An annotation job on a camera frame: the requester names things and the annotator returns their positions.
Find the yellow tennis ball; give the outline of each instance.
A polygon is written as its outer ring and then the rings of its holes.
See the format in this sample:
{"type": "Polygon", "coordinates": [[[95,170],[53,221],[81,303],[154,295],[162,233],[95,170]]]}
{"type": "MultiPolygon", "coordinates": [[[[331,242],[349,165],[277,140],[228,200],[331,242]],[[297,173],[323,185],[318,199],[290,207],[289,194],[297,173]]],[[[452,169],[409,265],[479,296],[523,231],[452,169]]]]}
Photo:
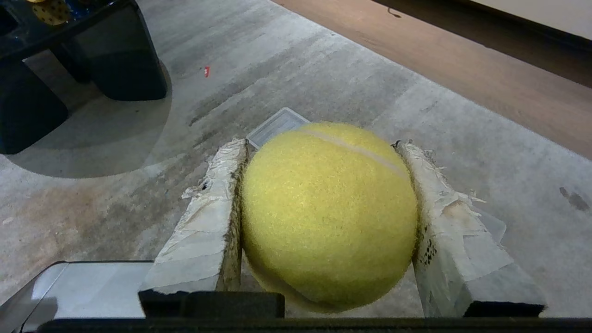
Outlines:
{"type": "Polygon", "coordinates": [[[405,273],[417,200],[394,149],[347,124],[270,140],[242,185],[244,250],[262,287],[318,312],[377,300],[405,273]]]}

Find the wooden surface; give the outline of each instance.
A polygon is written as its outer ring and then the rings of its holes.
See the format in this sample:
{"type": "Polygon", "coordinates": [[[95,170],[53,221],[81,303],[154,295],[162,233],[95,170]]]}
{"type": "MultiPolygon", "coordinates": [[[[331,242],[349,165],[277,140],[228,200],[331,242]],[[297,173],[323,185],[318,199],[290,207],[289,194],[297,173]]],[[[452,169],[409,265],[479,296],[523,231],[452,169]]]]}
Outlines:
{"type": "Polygon", "coordinates": [[[448,1],[275,2],[592,158],[590,52],[448,1]]]}

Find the dark stain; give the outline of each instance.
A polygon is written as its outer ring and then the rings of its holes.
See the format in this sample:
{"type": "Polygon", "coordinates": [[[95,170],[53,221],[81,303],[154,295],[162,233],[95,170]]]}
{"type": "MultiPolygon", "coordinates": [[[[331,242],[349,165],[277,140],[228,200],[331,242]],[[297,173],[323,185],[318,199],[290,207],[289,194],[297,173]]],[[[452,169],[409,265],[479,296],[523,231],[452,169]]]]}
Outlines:
{"type": "Polygon", "coordinates": [[[559,192],[561,193],[564,198],[570,203],[570,205],[581,211],[585,212],[586,210],[590,209],[588,203],[577,193],[570,194],[564,187],[559,187],[559,192]]]}
{"type": "Polygon", "coordinates": [[[564,196],[565,198],[570,198],[570,194],[567,193],[567,190],[565,189],[565,187],[559,187],[559,192],[561,192],[561,195],[564,196]]]}
{"type": "Polygon", "coordinates": [[[438,104],[438,101],[435,101],[433,103],[431,103],[428,107],[426,108],[422,108],[421,110],[419,110],[419,112],[421,113],[428,113],[430,112],[433,108],[436,107],[436,105],[438,104]]]}
{"type": "Polygon", "coordinates": [[[243,92],[253,83],[254,81],[231,83],[219,90],[216,94],[209,96],[204,101],[201,101],[199,106],[195,110],[196,115],[189,122],[189,127],[193,126],[193,124],[203,119],[210,113],[210,111],[222,105],[222,103],[226,102],[232,96],[243,92]]]}
{"type": "Polygon", "coordinates": [[[50,187],[31,193],[14,211],[14,220],[3,230],[7,238],[0,248],[10,249],[2,258],[15,285],[29,281],[60,258],[60,248],[78,237],[77,229],[97,216],[97,191],[89,186],[50,187]]]}
{"type": "Polygon", "coordinates": [[[218,128],[208,128],[201,132],[201,135],[195,140],[193,148],[199,148],[204,145],[204,143],[209,142],[215,135],[220,134],[220,129],[218,128]]]}
{"type": "Polygon", "coordinates": [[[402,17],[401,15],[399,15],[399,14],[397,14],[397,13],[394,13],[394,12],[392,12],[393,10],[394,10],[394,9],[392,9],[392,8],[389,8],[387,11],[388,11],[388,13],[389,13],[389,14],[391,14],[392,16],[394,16],[394,17],[396,17],[396,18],[401,18],[401,17],[402,17]]]}
{"type": "Polygon", "coordinates": [[[65,246],[58,257],[66,260],[83,252],[85,260],[154,259],[189,203],[181,199],[182,193],[199,184],[205,174],[203,153],[192,151],[159,176],[146,179],[145,185],[113,203],[93,223],[85,223],[81,237],[65,246]],[[140,239],[151,228],[152,238],[140,239]]]}

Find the chair leg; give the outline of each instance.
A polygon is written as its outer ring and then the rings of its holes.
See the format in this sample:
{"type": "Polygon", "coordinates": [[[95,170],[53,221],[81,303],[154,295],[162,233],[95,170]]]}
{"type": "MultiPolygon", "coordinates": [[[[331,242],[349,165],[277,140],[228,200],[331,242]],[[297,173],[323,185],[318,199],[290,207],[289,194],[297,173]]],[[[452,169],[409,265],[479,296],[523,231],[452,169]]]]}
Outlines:
{"type": "Polygon", "coordinates": [[[70,53],[85,59],[91,79],[120,101],[159,100],[165,77],[140,8],[134,2],[75,36],[70,53]]]}
{"type": "Polygon", "coordinates": [[[68,51],[68,48],[60,44],[52,47],[51,51],[64,68],[72,75],[74,80],[78,83],[90,82],[91,76],[86,69],[86,66],[81,64],[80,60],[75,59],[68,51]]]}
{"type": "Polygon", "coordinates": [[[22,151],[67,117],[66,106],[27,65],[0,66],[0,153],[22,151]]]}

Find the gray floor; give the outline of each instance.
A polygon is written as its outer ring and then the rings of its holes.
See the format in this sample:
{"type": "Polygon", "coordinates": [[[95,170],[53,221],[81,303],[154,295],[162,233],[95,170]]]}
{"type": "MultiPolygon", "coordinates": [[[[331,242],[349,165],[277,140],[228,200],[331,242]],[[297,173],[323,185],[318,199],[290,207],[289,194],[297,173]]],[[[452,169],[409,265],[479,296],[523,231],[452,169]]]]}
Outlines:
{"type": "MultiPolygon", "coordinates": [[[[592,316],[590,161],[267,0],[140,6],[169,76],[165,100],[111,101],[47,54],[28,62],[74,112],[0,157],[0,302],[57,260],[155,257],[207,158],[290,107],[433,149],[457,190],[506,221],[503,245],[545,292],[545,315],[592,316]]],[[[414,288],[407,276],[342,315],[420,315],[414,288]]]]}

